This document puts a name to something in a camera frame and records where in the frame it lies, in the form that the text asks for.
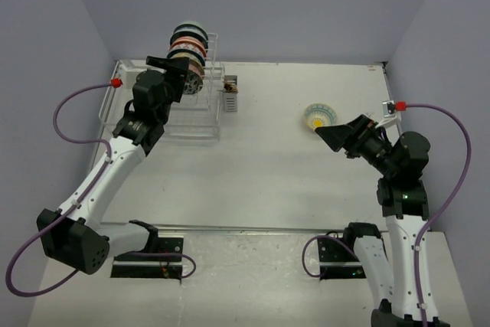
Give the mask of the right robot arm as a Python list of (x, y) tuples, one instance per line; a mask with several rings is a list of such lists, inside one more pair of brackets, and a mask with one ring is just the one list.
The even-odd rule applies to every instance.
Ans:
[(386, 255), (377, 226), (351, 222), (338, 242), (349, 260), (361, 263), (371, 290), (372, 326), (445, 326), (432, 294), (426, 257), (430, 213), (421, 176), (430, 143), (418, 132), (405, 132), (395, 143), (365, 115), (344, 125), (315, 132), (328, 147), (349, 159), (363, 158), (378, 170), (377, 200), (388, 230)]

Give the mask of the yellow teal patterned bowl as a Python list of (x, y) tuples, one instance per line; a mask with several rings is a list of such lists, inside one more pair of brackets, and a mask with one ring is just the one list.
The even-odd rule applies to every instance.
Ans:
[(305, 108), (303, 113), (305, 124), (315, 130), (319, 127), (334, 126), (338, 122), (337, 113), (324, 103), (313, 103)]

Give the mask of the pink leaf patterned bowl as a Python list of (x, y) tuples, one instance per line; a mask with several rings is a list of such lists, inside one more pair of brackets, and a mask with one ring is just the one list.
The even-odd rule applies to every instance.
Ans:
[(195, 95), (196, 93), (201, 91), (202, 87), (203, 87), (203, 80), (201, 75), (189, 69), (187, 77), (185, 79), (183, 94)]

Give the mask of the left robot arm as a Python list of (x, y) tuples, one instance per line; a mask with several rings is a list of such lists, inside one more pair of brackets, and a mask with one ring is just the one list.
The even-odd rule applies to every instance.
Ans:
[(171, 105), (181, 100), (188, 81), (187, 57), (148, 56), (147, 70), (132, 87), (132, 100), (106, 142), (106, 154), (79, 188), (55, 211), (37, 219), (46, 256), (85, 274), (94, 274), (110, 257), (133, 252), (142, 260), (158, 254), (158, 231), (142, 221), (101, 227), (101, 220), (133, 169), (164, 133)]

